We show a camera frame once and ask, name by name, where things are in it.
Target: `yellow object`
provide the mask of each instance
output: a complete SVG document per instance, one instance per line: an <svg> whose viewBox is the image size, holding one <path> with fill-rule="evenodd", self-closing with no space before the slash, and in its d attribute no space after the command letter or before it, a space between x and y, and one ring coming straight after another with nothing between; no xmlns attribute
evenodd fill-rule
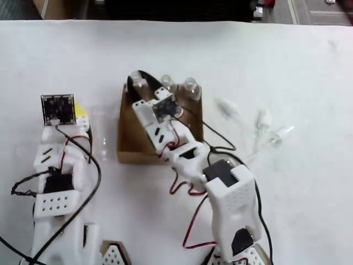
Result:
<svg viewBox="0 0 353 265"><path fill-rule="evenodd" d="M87 116L87 118L88 118L87 112L84 110L84 108L82 108L77 103L75 103L75 114L76 114L76 117Z"/></svg>

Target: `red wire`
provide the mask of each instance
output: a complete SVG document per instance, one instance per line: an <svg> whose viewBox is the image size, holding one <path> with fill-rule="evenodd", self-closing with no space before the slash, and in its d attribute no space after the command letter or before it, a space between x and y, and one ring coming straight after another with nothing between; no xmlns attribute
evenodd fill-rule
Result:
<svg viewBox="0 0 353 265"><path fill-rule="evenodd" d="M192 226L194 225L195 219L197 217L197 214L199 213L202 204L204 203L204 201L208 198L208 195L206 195L202 201L200 202L199 206L197 206L196 211L194 213L194 215L192 216L190 225L188 227L188 231L186 232L184 241L183 241L183 248L187 249L187 250L193 250L194 248L198 248L198 247L204 247L204 246L210 246L210 245L216 245L217 243L215 241L210 241L210 242L205 242L205 243L200 243L200 244L196 244L196 245L192 245L192 246L186 246L186 242L190 236L190 232L192 229Z"/></svg>
<svg viewBox="0 0 353 265"><path fill-rule="evenodd" d="M62 153L61 160L60 160L60 172L62 171L62 164L64 162L65 151Z"/></svg>
<svg viewBox="0 0 353 265"><path fill-rule="evenodd" d="M171 127L173 128L173 131L174 131L174 134L176 135L176 138L178 139L178 142L174 142L174 141L171 141L171 142L168 142L164 147L163 147L163 150L162 150L162 153L158 156L158 158L161 158L163 156L163 153L164 153L164 150L166 147L169 147L171 149L174 149L175 147L179 146L180 144L180 137L179 135L177 134L176 132L176 129L174 128L174 126L172 125L172 120L169 120L169 123L171 125Z"/></svg>
<svg viewBox="0 0 353 265"><path fill-rule="evenodd" d="M202 196L202 195L205 195L205 194L206 194L206 191L204 191L204 192L191 192L191 191L193 190L193 188L194 188L194 185L191 184L191 187L190 187L190 189L188 190L188 194L189 194L190 196Z"/></svg>
<svg viewBox="0 0 353 265"><path fill-rule="evenodd" d="M245 265L248 265L249 264L249 260L247 258L241 258L241 259L238 259L237 261L235 262L242 262L242 261L245 261Z"/></svg>
<svg viewBox="0 0 353 265"><path fill-rule="evenodd" d="M76 139L76 138L85 138L89 141L89 138L86 136L83 136L83 135L76 135L76 136L71 137L70 139ZM64 151L62 151L62 156L61 156L61 160L60 160L60 171L62 171L62 165L63 165L64 157L65 157L65 146L67 146L68 142L69 142L69 139L66 140L66 142L64 144Z"/></svg>
<svg viewBox="0 0 353 265"><path fill-rule="evenodd" d="M175 193L180 189L181 186L187 184L186 181L183 181L183 182L181 182L181 183L173 190L175 184L176 184L177 181L178 181L178 175L179 175L179 174L178 174L178 171L176 171L175 168L172 168L172 169L176 172L176 176L175 176L175 180L174 180L172 186L171 186L170 189L169 189L169 193L170 193L171 195L175 194Z"/></svg>

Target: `black circuit board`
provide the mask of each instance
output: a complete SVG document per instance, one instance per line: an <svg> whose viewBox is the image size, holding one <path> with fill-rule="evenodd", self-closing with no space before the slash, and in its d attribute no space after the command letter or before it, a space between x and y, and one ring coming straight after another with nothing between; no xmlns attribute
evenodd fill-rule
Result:
<svg viewBox="0 0 353 265"><path fill-rule="evenodd" d="M153 105L152 109L159 123L162 123L166 116L174 117L180 112L180 106L175 101L174 95L170 95L168 98Z"/></svg>
<svg viewBox="0 0 353 265"><path fill-rule="evenodd" d="M58 121L58 125L76 124L72 94L41 96L41 100L45 126L54 125L52 121Z"/></svg>

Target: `perforated white panel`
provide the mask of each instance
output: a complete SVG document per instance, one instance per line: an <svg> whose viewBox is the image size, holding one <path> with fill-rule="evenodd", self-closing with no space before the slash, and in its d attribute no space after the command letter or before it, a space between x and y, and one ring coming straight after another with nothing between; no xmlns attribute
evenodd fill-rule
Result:
<svg viewBox="0 0 353 265"><path fill-rule="evenodd" d="M110 246L102 259L102 265L126 265L117 246Z"/></svg>
<svg viewBox="0 0 353 265"><path fill-rule="evenodd" d="M80 192L77 190L38 194L35 201L34 218L74 212L78 205L79 194Z"/></svg>
<svg viewBox="0 0 353 265"><path fill-rule="evenodd" d="M214 251L207 265L267 265L254 247L251 247L237 256L233 262L225 262Z"/></svg>

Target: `white tabletop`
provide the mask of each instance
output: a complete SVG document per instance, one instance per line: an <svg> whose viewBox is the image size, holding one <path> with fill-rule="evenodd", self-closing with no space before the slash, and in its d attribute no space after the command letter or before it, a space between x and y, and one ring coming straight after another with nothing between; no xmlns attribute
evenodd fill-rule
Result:
<svg viewBox="0 0 353 265"><path fill-rule="evenodd" d="M353 251L352 43L352 29L339 26L0 22L0 235L24 252L31 246L34 201L9 194L15 181L33 173L40 94L74 93L86 108L115 106L109 119L116 122L122 85L141 69L156 77L171 74L177 82L196 78L205 120L239 146L238 126L216 110L214 97L237 103L250 126L266 106L274 129L294 125L282 146L249 165L262 194L274 261L345 263ZM205 139L223 144L206 129ZM245 153L239 148L240 156ZM209 248L181 246L201 198L186 190L169 195L169 167L120 165L112 158L101 166L94 216L104 239L122 241L133 264L203 260ZM211 218L207 202L190 243L212 240ZM266 238L262 245L268 249ZM19 261L2 245L0 257L3 264Z"/></svg>

